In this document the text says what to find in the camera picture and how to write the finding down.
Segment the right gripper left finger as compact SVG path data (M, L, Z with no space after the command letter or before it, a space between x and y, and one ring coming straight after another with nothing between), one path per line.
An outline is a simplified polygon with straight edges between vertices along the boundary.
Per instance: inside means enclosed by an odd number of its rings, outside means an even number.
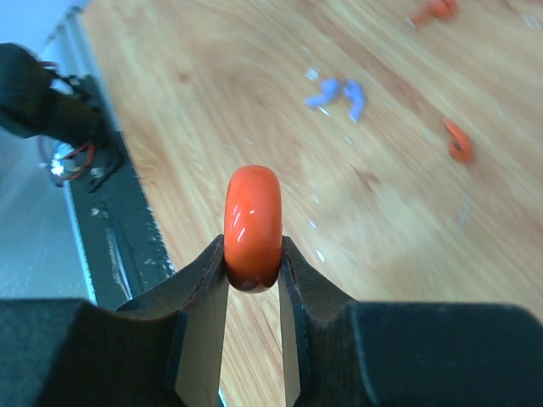
M219 406L224 239L108 310L84 299L1 302L4 406Z

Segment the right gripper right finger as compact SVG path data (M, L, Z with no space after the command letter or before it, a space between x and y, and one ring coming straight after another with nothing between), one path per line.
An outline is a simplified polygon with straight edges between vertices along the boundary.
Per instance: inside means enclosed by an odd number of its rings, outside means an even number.
M357 301L283 239L289 406L539 406L542 325L511 304Z

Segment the orange earbud charging case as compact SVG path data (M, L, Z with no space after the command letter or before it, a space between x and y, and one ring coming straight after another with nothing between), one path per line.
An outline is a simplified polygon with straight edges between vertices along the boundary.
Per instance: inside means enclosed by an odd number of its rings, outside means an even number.
M271 288L278 277L283 241L281 187L272 170L246 165L232 174L223 234L230 284L246 293Z

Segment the orange earbud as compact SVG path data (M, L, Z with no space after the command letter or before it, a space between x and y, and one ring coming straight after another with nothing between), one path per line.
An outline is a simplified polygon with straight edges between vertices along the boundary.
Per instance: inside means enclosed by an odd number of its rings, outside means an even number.
M417 29L425 22L436 18L438 20L447 20L452 18L458 11L458 4L455 0L431 1L421 7L413 16L406 21L411 27Z
M444 125L451 136L448 147L450 156L455 161L468 162L473 157L473 146L469 136L452 120L445 120Z

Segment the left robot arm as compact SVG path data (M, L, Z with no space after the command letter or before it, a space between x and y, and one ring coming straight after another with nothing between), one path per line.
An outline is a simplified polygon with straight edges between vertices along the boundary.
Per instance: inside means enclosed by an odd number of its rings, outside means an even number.
M104 116L76 77L59 75L26 48L1 45L1 127L17 137L45 135L78 148L107 143Z

